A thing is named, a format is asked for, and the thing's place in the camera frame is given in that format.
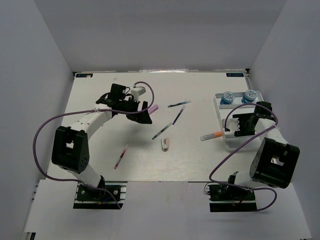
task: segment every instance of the red pen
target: red pen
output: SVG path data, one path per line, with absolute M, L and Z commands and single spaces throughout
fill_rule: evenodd
M 125 146 L 123 152 L 121 153 L 121 156 L 119 157 L 118 161 L 116 162 L 115 166 L 114 166 L 114 169 L 117 169 L 122 157 L 125 155 L 126 151 L 127 151 L 127 148 L 128 148 L 128 144 Z

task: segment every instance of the white panel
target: white panel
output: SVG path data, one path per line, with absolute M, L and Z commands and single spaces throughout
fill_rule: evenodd
M 200 136 L 220 130 L 213 98 L 225 91 L 245 92 L 245 78 L 226 77 L 225 73 L 94 73 L 90 78 L 75 78 L 66 111 L 92 109 L 96 100 L 110 91 L 112 83 L 132 87 L 137 81 L 148 82 L 154 90 L 154 103 L 159 109 L 151 115 L 153 124 L 138 124 L 116 115 L 89 141 L 91 166 L 108 181 L 207 181 L 212 169 L 228 154 L 222 137 L 200 141 Z M 140 100 L 151 102 L 148 88 Z M 185 105 L 176 124 L 152 140 L 181 109 L 168 105 L 185 100 L 191 103 Z M 62 124 L 69 126 L 81 117 L 67 116 Z M 167 152 L 162 151 L 161 138 L 170 138 Z M 126 144 L 128 149 L 114 169 Z M 249 168 L 255 154 L 236 154 L 214 177 L 226 181 L 235 171 Z M 71 177 L 53 164 L 48 172 L 55 177 Z
M 204 183 L 128 182 L 121 210 L 84 210 L 72 209 L 76 183 L 42 180 L 25 231 L 41 240 L 310 238 L 292 185 L 277 189 L 270 209 L 242 213 L 211 213 L 203 188 Z M 273 199 L 270 191 L 256 196 L 260 208 Z
M 250 68 L 286 0 L 35 0 L 73 71 Z
M 64 111 L 72 72 L 33 0 L 0 1 L 1 238 L 20 240 L 41 174 L 33 161 L 37 128 Z M 59 120 L 39 136 L 38 157 L 48 166 Z
M 320 239 L 319 43 L 320 1 L 288 0 L 250 71 L 282 135 L 300 148 L 293 185 L 312 239 Z

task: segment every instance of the black label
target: black label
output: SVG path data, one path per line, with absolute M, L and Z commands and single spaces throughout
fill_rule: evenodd
M 92 78 L 93 73 L 77 73 L 75 75 L 76 78 Z
M 227 77 L 244 77 L 243 73 L 227 73 Z

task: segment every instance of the pen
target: pen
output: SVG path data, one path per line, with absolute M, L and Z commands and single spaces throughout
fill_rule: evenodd
M 189 103 L 191 103 L 191 100 L 179 102 L 177 104 L 168 105 L 168 108 L 179 106 L 179 105 L 182 105 L 182 104 L 189 104 Z
M 156 135 L 154 135 L 154 137 L 152 138 L 152 140 L 154 140 L 156 137 L 158 137 L 160 134 L 162 134 L 168 127 L 170 127 L 172 125 L 171 122 L 168 123 L 167 126 L 165 126 L 163 129 L 160 130 L 160 132 L 158 132 Z
M 173 121 L 172 125 L 175 125 L 176 121 L 178 120 L 178 118 L 180 117 L 180 115 L 182 114 L 182 112 L 185 110 L 186 106 L 182 106 L 180 112 L 178 113 L 178 116 L 176 116 L 175 120 Z
M 118 161 L 116 162 L 115 166 L 114 166 L 114 169 L 117 169 L 122 157 L 125 155 L 126 151 L 127 151 L 127 148 L 128 148 L 128 144 L 125 146 L 123 152 L 121 153 L 121 156 L 119 157 Z

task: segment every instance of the table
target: table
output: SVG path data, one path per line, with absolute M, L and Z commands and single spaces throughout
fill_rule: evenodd
M 228 155 L 223 139 L 200 141 L 200 136 L 220 131 L 213 104 L 217 93 L 245 92 L 244 77 L 227 77 L 224 72 L 188 73 L 93 73 L 92 77 L 76 77 L 66 112 L 92 109 L 96 100 L 111 89 L 113 83 L 132 87 L 135 82 L 149 83 L 159 109 L 151 115 L 152 125 L 132 122 L 117 115 L 106 122 L 89 141 L 90 164 L 106 181 L 208 181 L 212 169 Z M 151 92 L 140 100 L 151 102 Z M 181 106 L 170 104 L 191 100 L 175 125 L 158 138 L 152 137 L 172 122 Z M 63 118 L 69 126 L 81 115 Z M 161 149 L 161 138 L 170 138 L 167 152 Z M 114 166 L 125 145 L 128 149 L 118 168 Z M 235 154 L 214 175 L 226 181 L 235 171 L 250 167 L 254 151 Z M 57 178 L 73 176 L 50 163 L 48 174 Z

